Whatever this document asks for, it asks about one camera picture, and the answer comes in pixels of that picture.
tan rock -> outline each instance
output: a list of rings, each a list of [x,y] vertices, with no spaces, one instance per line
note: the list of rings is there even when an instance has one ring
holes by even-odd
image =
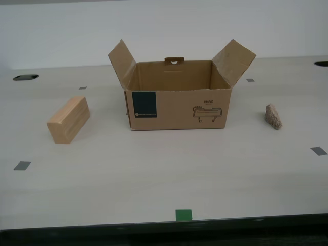
[[[267,109],[265,114],[266,122],[269,123],[271,126],[273,126],[273,128],[276,130],[282,128],[282,123],[278,111],[276,110],[276,107],[273,104],[268,104],[266,109]]]

gray tape marker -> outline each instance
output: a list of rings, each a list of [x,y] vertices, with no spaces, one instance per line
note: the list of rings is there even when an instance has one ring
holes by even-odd
[[[24,171],[26,168],[31,164],[29,161],[21,161],[15,168],[14,170],[19,170],[19,171]]]
[[[327,152],[320,147],[312,147],[310,149],[313,150],[314,153],[316,153],[317,155],[326,155],[327,154]]]

cardboard box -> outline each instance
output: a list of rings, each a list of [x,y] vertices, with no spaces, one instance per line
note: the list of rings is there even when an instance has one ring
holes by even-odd
[[[47,126],[56,144],[70,144],[89,118],[86,98],[76,96],[47,122]]]
[[[136,63],[123,40],[108,55],[132,130],[224,128],[232,88],[255,56],[235,40],[212,60]]]

black hole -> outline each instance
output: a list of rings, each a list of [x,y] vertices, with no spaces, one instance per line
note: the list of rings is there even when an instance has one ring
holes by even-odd
[[[24,74],[24,75],[20,75],[20,76],[13,78],[13,80],[14,81],[33,80],[38,77],[39,77],[39,75],[37,75],[37,74]]]
[[[328,67],[328,61],[317,61],[316,63],[314,63],[314,65],[320,66],[320,67]]]

green tape marker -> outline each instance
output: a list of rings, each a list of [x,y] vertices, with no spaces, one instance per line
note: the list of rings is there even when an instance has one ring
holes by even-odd
[[[193,219],[193,214],[191,209],[176,209],[175,210],[175,221],[191,221]]]

